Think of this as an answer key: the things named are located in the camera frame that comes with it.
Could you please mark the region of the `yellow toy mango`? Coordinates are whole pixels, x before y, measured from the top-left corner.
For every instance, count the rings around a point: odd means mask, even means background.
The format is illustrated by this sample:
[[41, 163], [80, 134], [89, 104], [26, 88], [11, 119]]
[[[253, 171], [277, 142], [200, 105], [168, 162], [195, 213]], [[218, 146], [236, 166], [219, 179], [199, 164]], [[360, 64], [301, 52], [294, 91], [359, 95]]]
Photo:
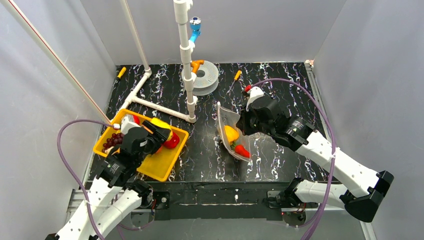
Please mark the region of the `yellow toy mango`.
[[163, 128], [163, 129], [167, 129], [167, 130], [169, 130], [169, 131], [170, 131], [170, 132], [167, 134], [166, 142], [168, 142], [168, 141], [170, 141], [170, 140], [172, 139], [172, 137], [173, 137], [173, 132], [172, 132], [171, 126], [170, 126], [167, 122], [162, 121], [162, 120], [160, 120], [159, 118], [156, 118], [156, 117], [152, 118], [150, 122], [151, 122], [153, 125], [157, 126], [157, 127], [160, 127], [160, 128]]

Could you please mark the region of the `clear polka dot zip bag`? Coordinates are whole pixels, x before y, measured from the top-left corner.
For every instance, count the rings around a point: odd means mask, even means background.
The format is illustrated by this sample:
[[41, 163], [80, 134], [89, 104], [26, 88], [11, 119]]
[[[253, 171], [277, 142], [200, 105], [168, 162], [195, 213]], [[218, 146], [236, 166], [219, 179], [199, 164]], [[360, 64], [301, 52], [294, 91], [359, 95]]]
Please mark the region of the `clear polka dot zip bag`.
[[258, 134], [244, 135], [242, 131], [236, 127], [236, 123], [240, 115], [216, 103], [217, 114], [217, 131], [221, 142], [226, 151], [236, 160], [252, 162], [261, 159], [256, 141]]

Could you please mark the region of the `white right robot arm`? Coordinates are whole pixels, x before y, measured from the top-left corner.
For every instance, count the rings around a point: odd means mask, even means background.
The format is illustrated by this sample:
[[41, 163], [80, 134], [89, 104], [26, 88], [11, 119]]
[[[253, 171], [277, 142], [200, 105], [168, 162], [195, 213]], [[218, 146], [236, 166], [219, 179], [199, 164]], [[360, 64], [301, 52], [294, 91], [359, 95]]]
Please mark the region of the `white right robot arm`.
[[362, 222], [373, 221], [394, 176], [384, 170], [372, 170], [346, 153], [332, 152], [331, 143], [308, 121], [286, 116], [278, 102], [269, 96], [247, 99], [236, 127], [245, 136], [262, 133], [278, 145], [312, 160], [327, 171], [335, 159], [333, 177], [340, 183], [331, 185], [327, 204], [345, 209]]

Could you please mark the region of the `red toy bell pepper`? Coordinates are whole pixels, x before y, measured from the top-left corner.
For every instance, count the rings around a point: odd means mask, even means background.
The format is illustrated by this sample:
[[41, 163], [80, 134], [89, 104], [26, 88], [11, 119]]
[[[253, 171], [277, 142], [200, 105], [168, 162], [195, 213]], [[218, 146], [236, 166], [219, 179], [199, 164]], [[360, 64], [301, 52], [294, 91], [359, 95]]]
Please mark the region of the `red toy bell pepper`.
[[172, 131], [167, 140], [162, 144], [167, 149], [174, 149], [180, 143], [180, 137]]

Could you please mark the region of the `orange toy carrot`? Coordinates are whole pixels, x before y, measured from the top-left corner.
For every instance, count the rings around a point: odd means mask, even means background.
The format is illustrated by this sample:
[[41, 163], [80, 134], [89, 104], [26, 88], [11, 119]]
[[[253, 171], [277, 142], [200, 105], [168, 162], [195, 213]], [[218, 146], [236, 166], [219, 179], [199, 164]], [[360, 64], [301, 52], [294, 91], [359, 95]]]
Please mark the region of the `orange toy carrot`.
[[242, 156], [244, 158], [250, 158], [251, 157], [250, 152], [247, 151], [245, 149], [245, 147], [243, 145], [241, 145], [241, 144], [236, 145], [234, 147], [234, 151], [235, 151], [236, 154], [238, 154], [238, 155], [240, 155], [240, 156]]

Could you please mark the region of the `yellow toy bell pepper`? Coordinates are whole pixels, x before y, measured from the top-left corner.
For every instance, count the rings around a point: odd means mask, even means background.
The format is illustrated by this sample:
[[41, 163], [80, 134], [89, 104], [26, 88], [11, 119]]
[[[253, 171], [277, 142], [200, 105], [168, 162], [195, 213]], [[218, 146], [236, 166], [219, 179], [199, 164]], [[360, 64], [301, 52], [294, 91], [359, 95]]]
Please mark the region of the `yellow toy bell pepper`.
[[225, 132], [226, 139], [230, 145], [235, 143], [240, 137], [238, 131], [229, 125], [224, 126], [224, 132]]

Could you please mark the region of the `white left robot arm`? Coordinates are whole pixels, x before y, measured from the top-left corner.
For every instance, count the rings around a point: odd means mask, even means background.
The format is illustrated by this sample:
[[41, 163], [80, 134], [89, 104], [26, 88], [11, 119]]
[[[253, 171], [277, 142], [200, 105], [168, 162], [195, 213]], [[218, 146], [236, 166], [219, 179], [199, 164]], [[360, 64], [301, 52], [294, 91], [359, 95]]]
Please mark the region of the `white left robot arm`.
[[80, 186], [84, 199], [57, 232], [46, 236], [48, 240], [103, 240], [134, 209], [153, 202], [153, 188], [143, 180], [128, 180], [146, 157], [155, 154], [171, 139], [171, 126], [157, 118], [145, 120], [140, 125], [133, 122], [114, 123], [112, 128], [123, 133], [123, 140], [109, 148], [95, 178], [86, 189], [66, 161], [61, 139], [64, 125], [57, 136], [59, 156], [67, 170]]

